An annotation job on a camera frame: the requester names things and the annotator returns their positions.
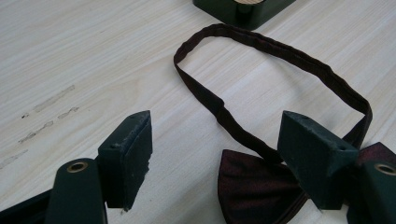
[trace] dark green object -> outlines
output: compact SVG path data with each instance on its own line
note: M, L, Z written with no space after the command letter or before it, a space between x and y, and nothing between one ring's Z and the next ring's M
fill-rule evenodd
M357 159L356 148L307 116L284 111L277 150L317 208L341 208L343 171Z
M127 117L99 146L96 158L109 208L131 209L149 170L151 117L143 111Z
M45 223L107 223L95 160L79 159L59 168L50 195Z
M242 4L234 0L193 0L192 2L226 24L254 30L294 1L263 0L257 4Z
M396 167L368 161L360 171L361 192L374 223L396 223Z

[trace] light wood surface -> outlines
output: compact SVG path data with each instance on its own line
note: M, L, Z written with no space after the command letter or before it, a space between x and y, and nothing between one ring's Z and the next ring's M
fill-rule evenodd
M132 210L107 210L109 223L225 223L221 151L254 153L173 66L182 42L218 22L191 0L0 1L0 210L50 189L62 164L96 157L125 117L150 110L150 170ZM396 150L396 1L299 0L256 32L330 65L371 103L363 146ZM271 147L283 110L339 136L361 118L316 78L229 39L205 40L181 66ZM346 211L308 202L290 223L346 223Z

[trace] bow tie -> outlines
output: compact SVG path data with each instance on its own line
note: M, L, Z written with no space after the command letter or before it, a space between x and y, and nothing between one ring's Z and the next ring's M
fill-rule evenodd
M354 148L360 148L372 120L372 110L362 96L324 64L293 47L271 38L226 24L208 26L193 35L177 50L174 64L181 79L195 98L217 119L218 123L243 146L252 149L259 157L224 150L219 168L218 195L221 210L229 224L286 223L304 205L308 196L300 188L290 168L281 162L278 152L262 140L245 131L224 107L224 102L189 74L178 67L187 54L201 40L209 36L229 37L239 43L281 58L318 77L346 104L361 112L364 117L343 138ZM357 164L381 160L396 164L396 156L378 143L361 150Z

